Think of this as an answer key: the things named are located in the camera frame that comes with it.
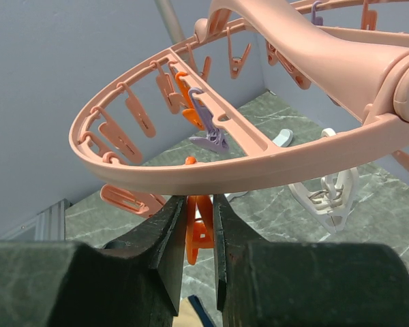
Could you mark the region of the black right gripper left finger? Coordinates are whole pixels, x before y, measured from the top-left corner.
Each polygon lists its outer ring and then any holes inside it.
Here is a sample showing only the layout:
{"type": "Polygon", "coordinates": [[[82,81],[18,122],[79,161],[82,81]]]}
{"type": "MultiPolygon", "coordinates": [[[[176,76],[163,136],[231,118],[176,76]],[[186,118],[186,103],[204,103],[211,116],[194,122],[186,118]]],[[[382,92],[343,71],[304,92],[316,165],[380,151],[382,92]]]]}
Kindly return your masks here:
{"type": "Polygon", "coordinates": [[[101,249],[0,241],[0,326],[171,326],[184,251],[183,196],[101,249]]]}

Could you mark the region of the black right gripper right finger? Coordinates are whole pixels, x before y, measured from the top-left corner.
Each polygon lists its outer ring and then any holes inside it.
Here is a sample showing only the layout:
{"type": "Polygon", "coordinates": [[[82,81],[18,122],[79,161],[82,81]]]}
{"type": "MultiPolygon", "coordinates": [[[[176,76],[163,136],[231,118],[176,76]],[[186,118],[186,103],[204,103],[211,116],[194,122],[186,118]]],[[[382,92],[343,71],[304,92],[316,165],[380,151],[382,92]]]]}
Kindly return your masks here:
{"type": "Polygon", "coordinates": [[[409,326],[409,273],[378,243],[271,242],[213,198],[225,326],[409,326]]]}

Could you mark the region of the orange clothes clip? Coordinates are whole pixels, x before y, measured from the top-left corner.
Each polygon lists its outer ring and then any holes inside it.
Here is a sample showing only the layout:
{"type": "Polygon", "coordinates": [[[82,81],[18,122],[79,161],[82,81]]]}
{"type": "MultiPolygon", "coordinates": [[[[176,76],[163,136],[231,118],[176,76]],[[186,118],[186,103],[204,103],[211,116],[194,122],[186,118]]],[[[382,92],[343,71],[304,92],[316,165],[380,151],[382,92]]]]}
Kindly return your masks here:
{"type": "Polygon", "coordinates": [[[187,197],[185,249],[187,261],[194,265],[199,249],[212,249],[213,204],[209,195],[187,197]]]}

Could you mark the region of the pink round clip hanger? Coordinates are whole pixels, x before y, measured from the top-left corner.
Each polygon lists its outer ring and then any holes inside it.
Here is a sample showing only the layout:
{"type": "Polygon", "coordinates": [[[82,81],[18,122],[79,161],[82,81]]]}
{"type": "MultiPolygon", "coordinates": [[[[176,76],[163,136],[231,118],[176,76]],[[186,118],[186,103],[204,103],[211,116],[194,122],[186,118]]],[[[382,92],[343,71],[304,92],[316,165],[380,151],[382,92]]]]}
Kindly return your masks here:
{"type": "Polygon", "coordinates": [[[394,156],[409,171],[409,33],[376,29],[368,1],[360,29],[318,26],[305,15],[312,1],[213,1],[194,35],[133,67],[102,89],[72,123],[69,142],[107,188],[132,198],[157,194],[200,195],[266,189],[301,182],[394,156]],[[269,63],[281,63],[302,89],[317,85],[356,118],[359,128],[291,148],[275,145],[216,93],[183,54],[242,30],[261,34],[269,63]],[[126,106],[148,137],[155,128],[133,84],[156,73],[168,109],[189,102],[211,114],[211,126],[226,131],[244,156],[182,166],[144,167],[142,153],[107,106],[127,93],[126,106]]]}

